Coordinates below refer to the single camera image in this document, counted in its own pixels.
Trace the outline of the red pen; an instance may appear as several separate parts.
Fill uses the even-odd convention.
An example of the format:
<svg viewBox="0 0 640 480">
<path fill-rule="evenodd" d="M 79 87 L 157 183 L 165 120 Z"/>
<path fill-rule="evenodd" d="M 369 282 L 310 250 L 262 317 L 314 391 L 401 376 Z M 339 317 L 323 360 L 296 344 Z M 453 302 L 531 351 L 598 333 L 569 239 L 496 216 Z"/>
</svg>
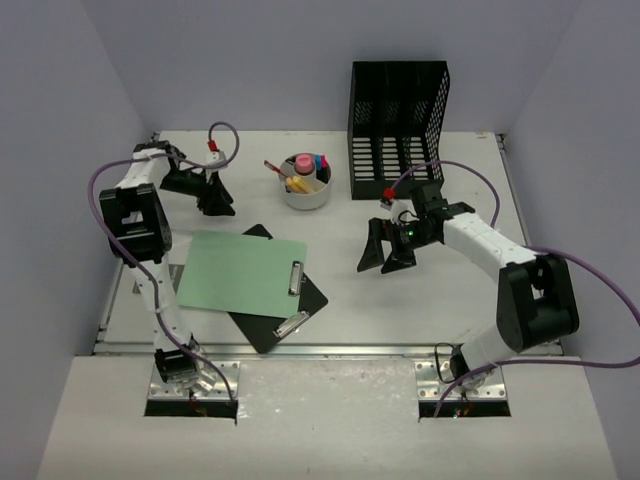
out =
<svg viewBox="0 0 640 480">
<path fill-rule="evenodd" d="M 288 178 L 288 176 L 279 167 L 272 164 L 271 162 L 264 160 L 263 164 L 266 168 L 276 173 L 280 178 L 284 179 L 285 181 Z"/>
</svg>

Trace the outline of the green clipboard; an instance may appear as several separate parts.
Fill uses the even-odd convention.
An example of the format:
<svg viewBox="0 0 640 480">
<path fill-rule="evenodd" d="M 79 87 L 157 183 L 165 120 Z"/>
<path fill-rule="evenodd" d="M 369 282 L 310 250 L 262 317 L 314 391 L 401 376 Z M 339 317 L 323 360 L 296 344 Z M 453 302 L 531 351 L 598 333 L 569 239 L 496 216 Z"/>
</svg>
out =
<svg viewBox="0 0 640 480">
<path fill-rule="evenodd" d="M 201 230 L 193 234 L 176 294 L 180 306 L 286 318 L 292 267 L 306 261 L 303 242 Z"/>
</svg>

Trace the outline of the yellow highlighter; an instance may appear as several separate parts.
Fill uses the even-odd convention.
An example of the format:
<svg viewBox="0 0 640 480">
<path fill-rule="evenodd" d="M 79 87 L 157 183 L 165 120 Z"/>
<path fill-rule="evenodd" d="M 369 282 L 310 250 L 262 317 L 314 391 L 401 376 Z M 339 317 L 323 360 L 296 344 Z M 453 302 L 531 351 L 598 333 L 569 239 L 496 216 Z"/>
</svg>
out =
<svg viewBox="0 0 640 480">
<path fill-rule="evenodd" d="M 302 177 L 294 176 L 293 181 L 305 194 L 313 194 L 315 192 L 314 188 Z"/>
</svg>

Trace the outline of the pink capped glue stick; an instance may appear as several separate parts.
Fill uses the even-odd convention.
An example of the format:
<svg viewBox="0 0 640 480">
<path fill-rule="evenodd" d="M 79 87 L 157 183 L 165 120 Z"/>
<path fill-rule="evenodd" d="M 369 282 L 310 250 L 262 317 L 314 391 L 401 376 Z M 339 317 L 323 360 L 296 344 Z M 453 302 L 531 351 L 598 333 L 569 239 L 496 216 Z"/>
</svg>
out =
<svg viewBox="0 0 640 480">
<path fill-rule="evenodd" d="M 315 173 L 315 159 L 310 154 L 299 154 L 294 161 L 294 170 L 299 176 L 309 176 Z"/>
</svg>

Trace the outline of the black pink highlighter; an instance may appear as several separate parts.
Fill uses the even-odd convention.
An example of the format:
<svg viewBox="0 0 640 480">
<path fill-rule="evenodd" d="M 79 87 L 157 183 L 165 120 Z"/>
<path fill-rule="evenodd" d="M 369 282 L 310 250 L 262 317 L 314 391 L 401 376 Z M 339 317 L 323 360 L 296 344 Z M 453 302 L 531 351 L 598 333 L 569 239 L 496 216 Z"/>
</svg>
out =
<svg viewBox="0 0 640 480">
<path fill-rule="evenodd" d="M 331 176 L 330 167 L 326 160 L 325 155 L 320 155 L 319 159 L 319 167 L 317 168 L 317 178 L 324 184 L 328 184 Z"/>
</svg>

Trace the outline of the black blue highlighter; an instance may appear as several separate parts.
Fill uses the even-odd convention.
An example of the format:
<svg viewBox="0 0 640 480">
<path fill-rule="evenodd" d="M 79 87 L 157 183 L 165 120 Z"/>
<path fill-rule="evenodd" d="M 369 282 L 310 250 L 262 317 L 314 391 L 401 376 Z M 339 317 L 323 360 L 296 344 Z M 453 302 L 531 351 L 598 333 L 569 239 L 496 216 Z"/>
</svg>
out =
<svg viewBox="0 0 640 480">
<path fill-rule="evenodd" d="M 313 155 L 314 167 L 315 167 L 315 178 L 317 180 L 321 180 L 322 178 L 322 158 L 320 155 Z"/>
</svg>

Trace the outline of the pale orange highlighter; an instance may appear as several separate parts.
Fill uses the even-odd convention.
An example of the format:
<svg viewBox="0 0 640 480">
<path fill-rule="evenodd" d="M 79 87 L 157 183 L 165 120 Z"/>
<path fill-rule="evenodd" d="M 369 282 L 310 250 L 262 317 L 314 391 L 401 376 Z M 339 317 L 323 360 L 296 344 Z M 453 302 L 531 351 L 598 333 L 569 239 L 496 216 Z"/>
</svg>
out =
<svg viewBox="0 0 640 480">
<path fill-rule="evenodd" d="M 304 191 L 299 188 L 295 181 L 291 177 L 286 178 L 286 184 L 291 192 L 303 194 Z"/>
</svg>

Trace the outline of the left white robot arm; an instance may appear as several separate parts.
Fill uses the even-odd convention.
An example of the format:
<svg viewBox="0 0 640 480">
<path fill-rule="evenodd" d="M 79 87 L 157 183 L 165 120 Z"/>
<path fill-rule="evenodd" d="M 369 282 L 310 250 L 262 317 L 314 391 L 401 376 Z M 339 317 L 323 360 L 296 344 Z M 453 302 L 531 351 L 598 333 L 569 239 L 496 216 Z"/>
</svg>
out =
<svg viewBox="0 0 640 480">
<path fill-rule="evenodd" d="M 154 361 L 161 380 L 187 393 L 201 390 L 211 373 L 224 375 L 204 360 L 192 330 L 186 326 L 169 271 L 172 232 L 158 191 L 190 196 L 205 216 L 233 216 L 233 198 L 219 170 L 227 159 L 209 143 L 211 157 L 204 165 L 166 140 L 151 140 L 134 148 L 123 179 L 113 188 L 94 195 L 95 178 L 88 196 L 92 213 L 109 240 L 113 254 L 133 274 L 148 311 L 154 317 Z"/>
</svg>

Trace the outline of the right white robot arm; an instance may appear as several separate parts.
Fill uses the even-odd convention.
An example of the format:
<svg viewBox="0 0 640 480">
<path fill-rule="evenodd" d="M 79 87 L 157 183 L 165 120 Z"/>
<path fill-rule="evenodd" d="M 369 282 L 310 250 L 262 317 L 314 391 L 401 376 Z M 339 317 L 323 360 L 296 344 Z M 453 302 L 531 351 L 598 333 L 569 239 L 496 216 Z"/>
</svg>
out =
<svg viewBox="0 0 640 480">
<path fill-rule="evenodd" d="M 368 222 L 357 266 L 388 274 L 416 266 L 415 252 L 440 243 L 465 256 L 497 286 L 496 317 L 473 339 L 453 347 L 448 385 L 467 393 L 482 379 L 481 367 L 510 360 L 540 344 L 575 333 L 579 314 L 569 268 L 555 254 L 540 254 L 504 236 L 464 202 L 446 200 L 437 185 L 413 189 L 405 204 L 394 189 L 380 203 L 387 219 Z"/>
</svg>

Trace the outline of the white round desk organizer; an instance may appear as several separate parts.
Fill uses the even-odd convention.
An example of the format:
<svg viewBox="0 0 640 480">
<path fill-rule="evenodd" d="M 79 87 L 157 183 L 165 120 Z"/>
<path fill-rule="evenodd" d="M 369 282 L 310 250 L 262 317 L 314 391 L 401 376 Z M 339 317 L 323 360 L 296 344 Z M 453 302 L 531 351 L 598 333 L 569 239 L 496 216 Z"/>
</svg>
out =
<svg viewBox="0 0 640 480">
<path fill-rule="evenodd" d="M 294 161 L 296 156 L 299 154 L 310 154 L 312 156 L 314 155 L 314 153 L 307 152 L 294 154 L 286 158 L 279 166 L 279 168 L 292 179 L 294 176 L 299 176 L 294 170 Z M 324 184 L 321 181 L 317 180 L 315 178 L 315 173 L 309 176 L 300 176 L 314 188 L 315 192 L 313 194 L 299 194 L 291 192 L 287 187 L 286 181 L 278 176 L 280 183 L 279 193 L 282 200 L 289 207 L 299 211 L 311 211 L 321 208 L 327 203 L 331 194 L 331 185 L 333 179 L 331 167 L 330 172 L 331 176 L 328 184 Z"/>
</svg>

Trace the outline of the grey booklet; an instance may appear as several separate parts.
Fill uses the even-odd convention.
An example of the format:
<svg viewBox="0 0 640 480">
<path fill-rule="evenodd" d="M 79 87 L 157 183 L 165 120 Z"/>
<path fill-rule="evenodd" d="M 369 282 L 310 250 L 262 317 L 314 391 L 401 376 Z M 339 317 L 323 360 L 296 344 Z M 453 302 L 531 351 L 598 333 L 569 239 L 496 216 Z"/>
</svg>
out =
<svg viewBox="0 0 640 480">
<path fill-rule="evenodd" d="M 172 280 L 172 284 L 174 287 L 174 290 L 177 290 L 179 288 L 180 282 L 181 282 L 181 278 L 184 272 L 184 266 L 183 265 L 179 265 L 179 264 L 170 264 L 169 265 L 169 274 Z M 139 295 L 141 293 L 140 290 L 140 285 L 141 283 L 139 281 L 135 281 L 133 288 L 132 288 L 132 293 L 135 295 Z"/>
</svg>

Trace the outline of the black mesh file organizer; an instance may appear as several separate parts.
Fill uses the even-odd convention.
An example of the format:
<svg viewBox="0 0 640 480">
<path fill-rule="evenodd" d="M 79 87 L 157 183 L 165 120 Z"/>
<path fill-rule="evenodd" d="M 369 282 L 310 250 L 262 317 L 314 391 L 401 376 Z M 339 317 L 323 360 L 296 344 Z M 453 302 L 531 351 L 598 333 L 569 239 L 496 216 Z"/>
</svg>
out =
<svg viewBox="0 0 640 480">
<path fill-rule="evenodd" d="M 353 200 L 376 200 L 404 172 L 439 160 L 449 89 L 443 60 L 352 64 L 347 142 Z"/>
</svg>

